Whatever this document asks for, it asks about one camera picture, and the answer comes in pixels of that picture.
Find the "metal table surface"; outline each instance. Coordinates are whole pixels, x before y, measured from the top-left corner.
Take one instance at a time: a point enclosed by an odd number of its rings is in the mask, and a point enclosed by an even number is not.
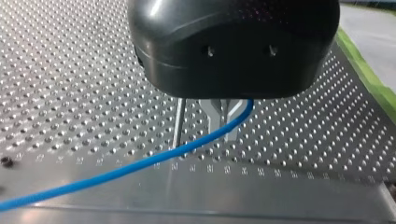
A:
[[[0,200],[169,149],[177,99],[134,56],[124,1],[0,2]],[[188,100],[183,142],[207,134]],[[0,214],[1,223],[395,221],[395,126],[334,44],[315,84],[256,101],[223,139],[94,189]]]

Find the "blue cable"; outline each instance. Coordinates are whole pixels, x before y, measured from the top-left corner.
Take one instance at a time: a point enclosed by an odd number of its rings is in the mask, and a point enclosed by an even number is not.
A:
[[[122,176],[128,175],[130,173],[139,171],[151,165],[154,165],[157,162],[167,161],[174,157],[178,157],[183,155],[184,153],[193,151],[194,149],[203,146],[211,141],[214,141],[224,134],[229,133],[232,129],[241,124],[251,113],[253,110],[253,100],[247,101],[247,108],[244,112],[238,116],[238,118],[232,120],[230,123],[224,125],[223,127],[215,130],[213,133],[210,133],[202,138],[199,138],[193,142],[188,143],[187,145],[176,147],[172,150],[165,151],[159,153],[155,156],[148,157],[141,161],[134,162],[132,164],[126,165],[119,169],[96,175],[89,179],[79,180],[71,184],[67,184],[54,189],[47,189],[38,193],[33,193],[30,195],[26,195],[20,198],[15,198],[11,200],[7,200],[0,203],[0,212],[5,212],[7,210],[15,209],[18,207],[22,207],[28,205],[30,203],[38,203],[40,201],[44,201],[50,198],[58,197],[61,195],[65,195],[68,193],[73,193],[82,189],[91,188],[103,183],[106,183],[110,180],[114,180],[120,178]]]

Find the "perforated metal sheet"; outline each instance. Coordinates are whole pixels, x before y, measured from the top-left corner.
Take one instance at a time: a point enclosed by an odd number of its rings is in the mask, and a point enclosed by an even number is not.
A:
[[[0,169],[0,200],[99,174],[172,145],[177,100],[145,79],[125,13],[123,1],[1,2],[0,156],[16,164]],[[204,134],[206,116],[189,100],[183,141]],[[334,45],[309,91],[256,101],[237,142],[219,140],[186,158],[33,207],[64,211],[54,215],[64,223],[85,220],[82,214],[67,217],[75,210],[191,217],[178,220],[183,223],[197,216],[394,220],[382,185],[344,181],[394,179],[394,134]],[[48,215],[26,209],[2,217],[45,223]],[[90,221],[129,220],[97,217]]]
[[[190,139],[206,134],[199,125],[205,119],[189,111],[185,133]],[[220,140],[205,152],[215,160],[374,183],[395,180],[395,134],[395,125],[334,45],[310,89],[288,99],[256,101],[239,140]]]

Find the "black plastic cover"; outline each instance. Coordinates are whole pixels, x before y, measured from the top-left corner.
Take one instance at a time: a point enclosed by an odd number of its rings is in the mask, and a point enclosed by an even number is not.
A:
[[[314,81],[337,0],[129,0],[148,80],[183,98],[278,98]]]

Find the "screw hole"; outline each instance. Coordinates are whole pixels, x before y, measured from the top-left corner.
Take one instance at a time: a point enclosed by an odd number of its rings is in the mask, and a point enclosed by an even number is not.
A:
[[[269,57],[275,57],[277,55],[277,47],[273,45],[268,45],[265,47],[262,52],[264,55],[269,56]]]
[[[215,50],[211,46],[205,45],[202,47],[202,53],[208,58],[212,58],[215,55]]]

